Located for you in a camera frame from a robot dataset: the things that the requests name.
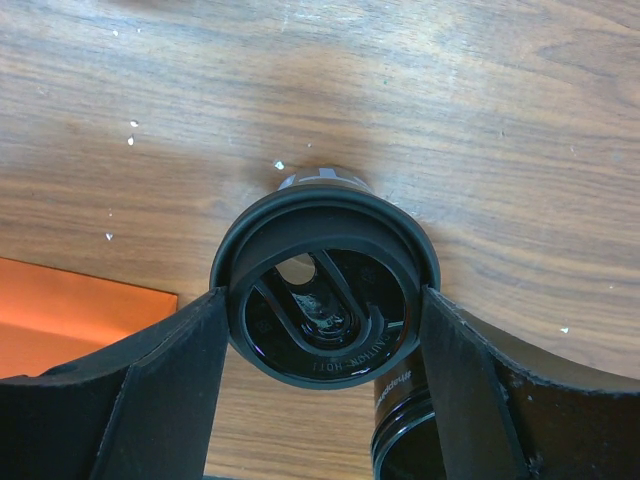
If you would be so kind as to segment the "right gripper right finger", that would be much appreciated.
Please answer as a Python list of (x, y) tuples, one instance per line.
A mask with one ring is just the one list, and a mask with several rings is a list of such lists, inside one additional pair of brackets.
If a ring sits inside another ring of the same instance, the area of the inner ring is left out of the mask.
[(422, 291), (420, 343), (450, 479), (636, 479), (639, 382)]

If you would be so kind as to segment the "black lid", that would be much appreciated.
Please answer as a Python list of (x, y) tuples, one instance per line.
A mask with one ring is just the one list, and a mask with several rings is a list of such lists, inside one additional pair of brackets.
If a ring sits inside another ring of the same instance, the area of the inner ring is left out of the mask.
[(337, 185), (288, 187), (248, 207), (213, 261), (230, 342), (283, 383), (342, 389), (371, 381), (419, 341), (421, 291), (440, 265), (423, 228), (395, 205)]

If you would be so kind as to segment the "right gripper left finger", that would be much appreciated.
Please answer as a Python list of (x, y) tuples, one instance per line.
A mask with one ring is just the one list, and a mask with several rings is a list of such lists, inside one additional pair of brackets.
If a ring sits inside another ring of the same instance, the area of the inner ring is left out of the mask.
[(45, 373), (1, 382), (4, 479), (200, 479), (228, 342), (226, 291)]

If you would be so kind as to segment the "orange paper bag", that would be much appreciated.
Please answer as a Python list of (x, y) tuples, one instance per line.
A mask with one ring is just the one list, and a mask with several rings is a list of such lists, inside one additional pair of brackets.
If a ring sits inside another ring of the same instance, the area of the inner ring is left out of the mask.
[(177, 308), (174, 293), (3, 258), (1, 377), (38, 376)]

